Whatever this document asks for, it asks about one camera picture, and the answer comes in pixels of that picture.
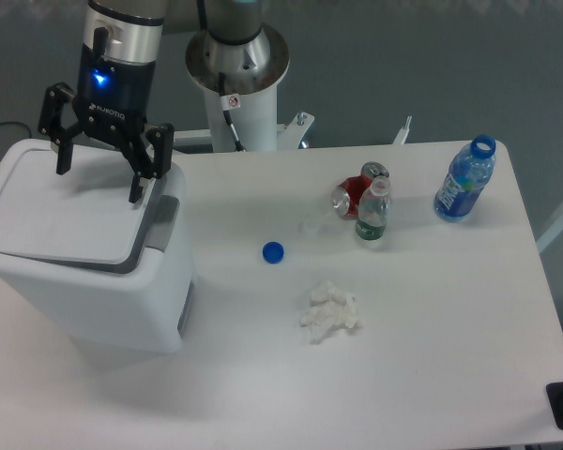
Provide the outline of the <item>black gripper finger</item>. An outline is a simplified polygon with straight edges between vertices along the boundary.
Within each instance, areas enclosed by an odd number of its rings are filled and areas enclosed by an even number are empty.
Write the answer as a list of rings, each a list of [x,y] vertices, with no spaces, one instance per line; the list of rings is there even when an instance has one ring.
[[[174,126],[164,123],[149,126],[144,132],[122,135],[119,148],[133,171],[130,203],[141,199],[142,179],[161,179],[171,169],[174,134]]]
[[[82,133],[79,122],[70,127],[62,126],[62,113],[67,104],[75,99],[72,88],[63,82],[49,86],[44,94],[38,120],[38,132],[47,136],[57,154],[56,173],[64,175],[71,168],[73,139]]]

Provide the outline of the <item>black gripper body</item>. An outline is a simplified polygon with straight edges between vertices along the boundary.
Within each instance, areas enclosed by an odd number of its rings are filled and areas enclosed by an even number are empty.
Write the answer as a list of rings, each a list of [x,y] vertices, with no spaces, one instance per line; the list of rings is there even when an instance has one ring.
[[[102,56],[82,46],[77,93],[72,100],[78,134],[119,147],[144,150],[146,110],[156,67],[149,61],[126,61]]]

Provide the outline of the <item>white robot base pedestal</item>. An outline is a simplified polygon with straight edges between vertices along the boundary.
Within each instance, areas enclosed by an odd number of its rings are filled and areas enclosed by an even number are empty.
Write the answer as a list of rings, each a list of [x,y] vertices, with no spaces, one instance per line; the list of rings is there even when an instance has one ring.
[[[177,132],[175,141],[201,139],[215,153],[305,149],[314,116],[300,111],[289,123],[278,122],[278,85],[289,65],[285,39],[267,24],[238,45],[198,32],[187,47],[186,66],[202,90],[208,130]]]

